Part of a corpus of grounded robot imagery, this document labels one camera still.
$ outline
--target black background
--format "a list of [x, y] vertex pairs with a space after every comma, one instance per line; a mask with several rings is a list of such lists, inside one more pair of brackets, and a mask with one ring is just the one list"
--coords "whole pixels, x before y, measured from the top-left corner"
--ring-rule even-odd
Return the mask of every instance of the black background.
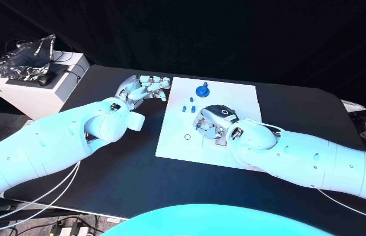
[[[130, 75], [188, 77], [90, 66], [61, 111], [113, 96], [120, 82]], [[210, 80], [227, 81], [207, 78], [208, 86]], [[335, 96], [315, 88], [237, 83], [254, 85], [264, 123], [364, 150]], [[188, 94], [194, 96], [194, 89], [187, 87], [187, 101]], [[57, 206], [130, 218], [172, 205], [223, 204], [289, 217], [335, 235], [364, 235], [364, 216], [328, 200], [315, 189], [296, 186], [266, 173], [155, 157], [165, 102], [146, 99], [133, 111], [145, 116], [141, 131], [126, 130], [118, 142], [81, 160]], [[5, 198], [34, 200], [61, 181], [69, 171], [70, 168], [25, 181], [5, 191]], [[53, 201], [66, 184], [41, 199], [44, 204]], [[362, 198], [328, 191], [326, 194], [366, 212]]]
[[[54, 33], [109, 67], [318, 87], [366, 104], [364, 7], [366, 0], [0, 0], [0, 44]], [[56, 49], [69, 50], [60, 42]]]

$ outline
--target plastic wrap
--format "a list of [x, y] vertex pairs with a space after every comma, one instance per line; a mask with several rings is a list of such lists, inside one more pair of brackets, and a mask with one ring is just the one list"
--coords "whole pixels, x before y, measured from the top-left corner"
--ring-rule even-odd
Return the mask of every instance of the plastic wrap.
[[0, 77], [33, 81], [47, 73], [54, 38], [51, 34], [34, 42], [21, 43], [1, 56]]

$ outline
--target robotic hand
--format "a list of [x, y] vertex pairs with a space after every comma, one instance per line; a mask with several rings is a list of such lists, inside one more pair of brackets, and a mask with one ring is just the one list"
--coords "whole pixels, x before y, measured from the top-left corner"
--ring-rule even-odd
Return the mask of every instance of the robotic hand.
[[115, 142], [126, 128], [139, 131], [145, 118], [130, 110], [143, 98], [165, 101], [162, 89], [168, 88], [168, 78], [130, 76], [113, 97], [22, 127], [0, 142], [0, 193], [21, 182], [66, 169]]
[[192, 126], [204, 138], [226, 138], [227, 148], [243, 168], [257, 167], [303, 187], [366, 198], [362, 151], [249, 118], [239, 119], [223, 105], [201, 109]]

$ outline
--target floor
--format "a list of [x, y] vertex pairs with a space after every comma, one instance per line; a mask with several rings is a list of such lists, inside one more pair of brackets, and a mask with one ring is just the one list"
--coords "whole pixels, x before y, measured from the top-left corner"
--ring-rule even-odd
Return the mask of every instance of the floor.
[[[34, 208], [43, 208], [43, 206], [40, 205], [30, 205], [25, 209], [34, 209]], [[51, 224], [54, 223], [57, 220], [61, 220], [64, 218], [67, 218], [70, 216], [60, 216], [60, 217], [50, 217], [50, 218], [45, 218], [45, 219], [31, 219], [25, 222], [22, 222], [21, 224], [18, 224], [15, 226], [15, 229], [17, 229], [17, 233], [21, 233], [24, 230], [27, 230], [28, 228], [33, 228], [34, 226], [40, 226], [40, 225], [47, 225], [47, 224]], [[94, 216], [93, 215], [79, 215], [77, 216], [90, 226], [94, 226]], [[107, 231], [113, 226], [118, 225], [118, 223], [122, 223], [123, 220], [119, 220], [119, 221], [113, 221], [113, 222], [107, 222], [106, 221], [106, 217], [105, 216], [97, 216], [97, 227], [96, 229], [100, 230], [102, 232]], [[71, 226], [71, 223], [76, 221], [76, 219], [66, 219], [63, 220], [63, 226], [64, 227], [70, 227]], [[48, 226], [43, 226], [43, 227], [38, 227], [38, 228], [34, 228], [34, 229], [30, 229], [27, 232], [24, 232], [21, 234], [21, 236], [48, 236], [48, 233], [50, 233], [50, 228], [51, 228], [51, 225]], [[93, 234], [93, 230], [92, 228], [89, 228], [89, 235], [94, 235], [94, 236], [99, 236], [100, 235], [100, 232], [96, 232]], [[8, 236], [8, 234], [11, 233], [11, 229], [2, 229], [0, 230], [0, 236]]]

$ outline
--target black table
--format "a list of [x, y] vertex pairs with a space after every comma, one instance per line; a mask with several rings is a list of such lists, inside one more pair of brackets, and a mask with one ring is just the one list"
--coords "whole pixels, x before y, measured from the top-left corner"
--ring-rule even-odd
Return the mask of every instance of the black table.
[[[92, 66], [61, 111], [113, 96], [119, 83], [130, 75], [218, 80]], [[262, 122], [364, 150], [335, 96], [315, 88], [218, 81], [256, 86]], [[143, 101], [135, 110], [145, 116], [141, 131], [126, 130], [116, 143], [81, 160], [73, 184], [56, 206], [129, 218], [172, 205], [224, 204], [282, 215], [337, 235], [364, 233], [366, 217], [335, 204], [315, 189], [299, 187], [266, 173], [155, 157], [164, 111], [165, 102]], [[58, 183], [69, 170], [20, 184], [5, 192], [5, 198], [33, 200]], [[48, 195], [43, 203], [58, 193]], [[366, 211], [366, 200], [326, 193]]]

